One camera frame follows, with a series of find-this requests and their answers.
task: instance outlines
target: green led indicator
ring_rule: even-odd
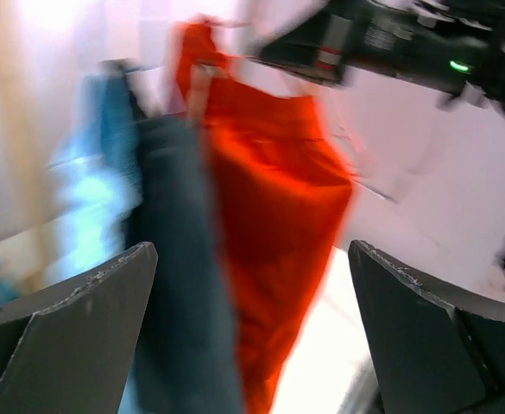
[[[470,67],[467,65],[462,65],[461,63],[457,63],[455,60],[450,60],[450,66],[452,69],[455,69],[458,72],[469,73]]]

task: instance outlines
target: orange-red garment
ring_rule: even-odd
[[[176,80],[186,97],[193,64],[226,69],[229,58],[216,49],[207,21],[182,29]],[[352,183],[324,140],[312,97],[273,97],[231,76],[214,78],[204,121],[238,309],[248,413],[267,414]]]

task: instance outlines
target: navy garment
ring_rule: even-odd
[[[143,202],[127,222],[127,242],[153,242],[158,265],[120,413],[242,414],[199,138],[174,116],[138,130]]]

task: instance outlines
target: light blue cloth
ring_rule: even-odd
[[[91,75],[81,88],[78,127],[50,166],[60,256],[47,271],[50,284],[121,253],[122,220],[142,200],[129,92],[120,78]]]

